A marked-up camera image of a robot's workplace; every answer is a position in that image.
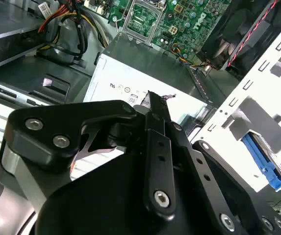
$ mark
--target blue latch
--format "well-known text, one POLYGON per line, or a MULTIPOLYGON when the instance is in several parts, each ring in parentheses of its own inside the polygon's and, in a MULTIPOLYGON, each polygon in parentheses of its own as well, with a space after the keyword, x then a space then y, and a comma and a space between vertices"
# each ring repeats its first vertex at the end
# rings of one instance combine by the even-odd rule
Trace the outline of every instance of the blue latch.
POLYGON ((272 162, 267 162, 264 158, 262 152, 256 146, 255 142, 252 140, 249 134, 245 135, 242 142, 247 147, 248 151, 252 155, 255 163, 259 167, 261 173, 267 178, 269 185, 276 191, 281 189, 281 180, 278 179, 277 175, 274 173, 275 166, 272 162))

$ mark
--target sticker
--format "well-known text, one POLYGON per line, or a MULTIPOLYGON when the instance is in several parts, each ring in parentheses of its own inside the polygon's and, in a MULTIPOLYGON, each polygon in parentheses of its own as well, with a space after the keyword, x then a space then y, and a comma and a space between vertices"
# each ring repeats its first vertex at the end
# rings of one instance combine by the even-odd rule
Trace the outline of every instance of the sticker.
POLYGON ((129 104, 135 104, 137 102, 138 96, 135 94, 131 94, 130 97, 128 98, 128 103, 129 104))
POLYGON ((49 6, 48 6, 48 4, 46 2, 40 4, 38 6, 38 8, 40 9, 40 11, 41 11, 42 15, 44 16, 44 18, 47 19, 48 17, 50 17, 50 15, 52 15, 52 12, 51 12, 51 10, 50 10, 50 8, 49 8, 49 6))

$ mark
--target screw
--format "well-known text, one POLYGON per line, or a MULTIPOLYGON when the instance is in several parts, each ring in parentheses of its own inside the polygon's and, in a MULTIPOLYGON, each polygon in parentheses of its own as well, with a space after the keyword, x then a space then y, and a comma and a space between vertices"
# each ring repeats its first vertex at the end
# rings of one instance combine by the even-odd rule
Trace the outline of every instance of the screw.
POLYGON ((270 231, 273 231, 273 225, 270 223, 269 220, 267 220, 267 218, 263 217, 261 220, 262 220, 262 222, 264 223, 264 225, 267 226, 267 228, 268 228, 270 231))
POLYGON ((163 208, 167 208, 170 205, 170 199, 168 195, 166 195, 166 193, 163 191, 156 191, 154 193, 154 199, 159 204, 159 206, 163 208))
POLYGON ((42 121, 35 119, 35 118, 28 119, 25 122, 25 125, 29 130, 33 130, 33 131, 39 131, 43 128, 42 121))
POLYGON ((202 146, 203 146, 205 149, 209 149, 209 146, 208 146, 206 143, 202 143, 202 146))
POLYGON ((175 129, 177 129, 178 131, 181 131, 181 126, 178 125, 177 123, 174 123, 174 127, 175 127, 175 129))
POLYGON ((53 143, 58 148, 66 148, 70 145, 70 140, 66 136, 55 136, 53 143))
POLYGON ((226 227, 231 232, 235 231, 235 226, 233 221, 226 214, 221 214, 220 219, 224 227, 226 227))
POLYGON ((278 227, 281 229, 281 221, 276 217, 274 217, 274 220, 275 220, 276 224, 278 225, 278 227))

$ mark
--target red wire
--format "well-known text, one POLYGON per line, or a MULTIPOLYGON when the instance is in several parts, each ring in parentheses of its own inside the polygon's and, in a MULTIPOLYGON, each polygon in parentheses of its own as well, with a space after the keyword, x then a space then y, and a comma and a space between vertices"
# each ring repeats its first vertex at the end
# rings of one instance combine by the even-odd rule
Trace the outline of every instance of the red wire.
POLYGON ((237 50, 237 53, 235 53, 235 55, 232 57, 232 59, 229 59, 229 63, 228 63, 228 67, 233 63, 233 61, 236 59, 236 57, 238 56, 238 54, 240 53, 240 51, 243 49, 244 45, 247 43, 247 41, 249 40, 249 38, 251 37, 251 35, 253 34, 253 32, 258 28, 258 26, 260 25, 260 23, 267 17, 267 15, 269 14, 269 12, 274 8, 274 6, 277 4, 278 0, 274 0, 273 4, 270 6, 270 8, 264 13, 264 15, 261 17, 261 19, 257 22, 257 24, 255 25, 255 27, 250 31, 250 33, 248 34, 248 36, 246 37, 246 39, 242 42, 242 44, 240 45, 240 47, 237 50))
POLYGON ((43 24, 40 26, 40 28, 39 28, 39 30, 38 30, 38 33, 40 33, 40 32, 43 31, 43 29, 44 29, 44 27, 45 27, 45 25, 46 25, 46 23, 48 22, 49 19, 51 19, 52 17, 55 18, 55 17, 57 17, 57 16, 59 16, 59 15, 62 15, 62 14, 64 14, 66 11, 67 11, 67 8, 65 7, 65 5, 64 5, 64 4, 61 5, 61 7, 58 8, 58 10, 57 10, 54 14, 50 15, 50 17, 48 17, 48 18, 43 22, 43 24))

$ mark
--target green circuit board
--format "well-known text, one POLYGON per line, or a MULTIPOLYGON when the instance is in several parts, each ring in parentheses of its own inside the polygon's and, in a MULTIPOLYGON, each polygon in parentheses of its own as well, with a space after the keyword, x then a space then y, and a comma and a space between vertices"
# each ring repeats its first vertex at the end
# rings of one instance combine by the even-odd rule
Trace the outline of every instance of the green circuit board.
POLYGON ((131 16, 127 28, 140 35, 148 37, 153 29, 152 25, 156 22, 156 19, 157 15, 154 12, 145 7, 135 5, 133 15, 131 16))
POLYGON ((177 0, 174 6, 168 1, 152 43, 165 50, 177 43, 181 54, 192 63, 230 3, 231 0, 205 0, 203 5, 198 5, 196 0, 177 0), (177 29, 176 34, 170 33, 171 27, 177 29))
MULTIPOLYGON (((110 22, 118 20, 116 24, 122 27, 132 0, 111 1, 111 6, 107 8, 106 17, 110 22)), ((158 15, 155 12, 135 4, 127 28, 148 37, 153 26, 158 24, 151 43, 166 51, 170 51, 171 46, 176 43, 180 48, 181 55, 193 63, 196 53, 202 49, 231 1, 166 0, 159 22, 156 22, 158 15)))

